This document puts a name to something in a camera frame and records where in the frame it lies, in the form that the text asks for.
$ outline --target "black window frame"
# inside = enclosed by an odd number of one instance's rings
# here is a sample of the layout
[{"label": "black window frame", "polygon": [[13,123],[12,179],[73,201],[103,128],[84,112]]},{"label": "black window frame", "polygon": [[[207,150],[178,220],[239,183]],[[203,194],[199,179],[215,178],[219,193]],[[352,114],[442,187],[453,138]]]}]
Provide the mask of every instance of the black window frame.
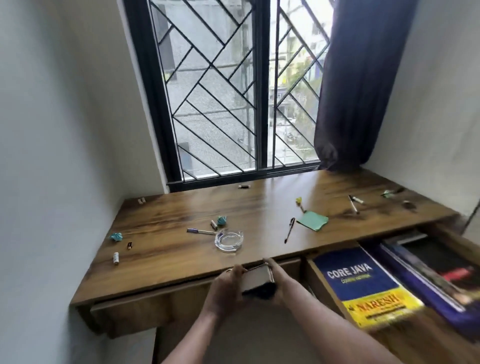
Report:
[{"label": "black window frame", "polygon": [[287,174],[308,172],[318,169],[320,161],[303,162],[296,165],[268,167],[268,109],[269,109],[269,55],[270,55],[270,1],[248,0],[252,9],[253,69],[255,80],[256,120],[255,159],[256,170],[209,179],[184,181],[175,142],[175,131],[171,123],[170,106],[166,84],[162,76],[159,54],[151,25],[151,10],[147,0],[123,0],[130,34],[133,39],[137,60],[158,141],[161,160],[171,192],[242,183],[257,179]]}]

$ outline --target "glass ashtray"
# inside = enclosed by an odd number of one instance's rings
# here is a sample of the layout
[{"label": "glass ashtray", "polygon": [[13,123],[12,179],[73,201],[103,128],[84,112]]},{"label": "glass ashtray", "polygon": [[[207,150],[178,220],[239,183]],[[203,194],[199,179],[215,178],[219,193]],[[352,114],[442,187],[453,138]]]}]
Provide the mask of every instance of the glass ashtray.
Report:
[{"label": "glass ashtray", "polygon": [[215,235],[215,246],[223,252],[236,252],[241,248],[242,242],[242,231],[222,229]]}]

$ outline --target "person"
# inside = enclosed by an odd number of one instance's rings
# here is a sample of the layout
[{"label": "person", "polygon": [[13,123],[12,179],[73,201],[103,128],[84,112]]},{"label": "person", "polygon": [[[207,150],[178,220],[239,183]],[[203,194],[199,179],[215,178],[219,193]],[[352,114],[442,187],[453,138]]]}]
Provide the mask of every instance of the person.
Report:
[{"label": "person", "polygon": [[[274,300],[290,310],[323,363],[401,364],[375,339],[314,298],[273,259],[265,261],[277,283]],[[245,271],[236,265],[212,282],[200,315],[163,364],[202,362],[216,327],[235,308],[240,295],[240,279]]]}]

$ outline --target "green paper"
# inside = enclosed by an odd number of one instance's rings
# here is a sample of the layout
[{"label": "green paper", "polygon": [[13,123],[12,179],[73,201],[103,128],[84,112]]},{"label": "green paper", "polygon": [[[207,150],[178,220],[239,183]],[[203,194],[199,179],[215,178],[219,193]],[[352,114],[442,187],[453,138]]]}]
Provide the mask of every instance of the green paper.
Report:
[{"label": "green paper", "polygon": [[306,211],[302,218],[297,221],[307,228],[318,231],[323,225],[328,223],[328,217],[319,215],[313,211]]}]

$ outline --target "curtain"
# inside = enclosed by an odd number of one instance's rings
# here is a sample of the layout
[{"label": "curtain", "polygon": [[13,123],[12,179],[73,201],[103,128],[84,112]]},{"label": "curtain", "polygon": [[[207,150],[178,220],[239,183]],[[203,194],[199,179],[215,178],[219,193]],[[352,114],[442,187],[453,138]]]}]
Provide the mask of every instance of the curtain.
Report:
[{"label": "curtain", "polygon": [[417,0],[336,0],[314,147],[320,168],[348,171],[372,154]]}]

